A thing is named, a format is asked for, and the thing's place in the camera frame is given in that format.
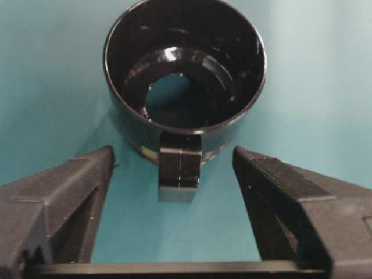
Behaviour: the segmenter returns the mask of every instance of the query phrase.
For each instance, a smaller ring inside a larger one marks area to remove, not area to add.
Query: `glossy black surface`
[[[163,133],[200,135],[201,161],[213,158],[233,139],[237,120],[257,100],[266,75],[258,32],[219,0],[142,1],[114,24],[103,58],[113,120],[156,163]],[[147,107],[149,90],[172,75],[187,78],[188,89],[166,106]],[[181,148],[180,154],[188,151]],[[188,167],[199,169],[200,162],[195,164]]]
[[[213,114],[173,128],[200,130],[231,121],[259,94],[265,63],[256,30],[217,0],[142,1],[116,22],[105,49],[110,86],[142,121],[151,122],[145,100],[158,79],[182,74],[205,86]]]

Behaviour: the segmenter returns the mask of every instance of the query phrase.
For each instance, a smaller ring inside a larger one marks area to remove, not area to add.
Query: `black plastic cup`
[[[219,0],[137,3],[111,28],[103,64],[114,119],[159,164],[159,199],[166,201],[192,199],[201,164],[234,138],[267,68],[257,29]],[[150,108],[149,91],[171,75],[187,78],[187,89]]]

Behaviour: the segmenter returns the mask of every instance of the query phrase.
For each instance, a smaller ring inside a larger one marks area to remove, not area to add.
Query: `teal surface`
[[[157,202],[157,167],[108,116],[103,43],[134,1],[0,0],[0,184],[113,145],[119,166],[93,262],[258,260],[231,165],[236,145],[371,186],[372,2],[229,2],[259,29],[268,79],[184,205]]]

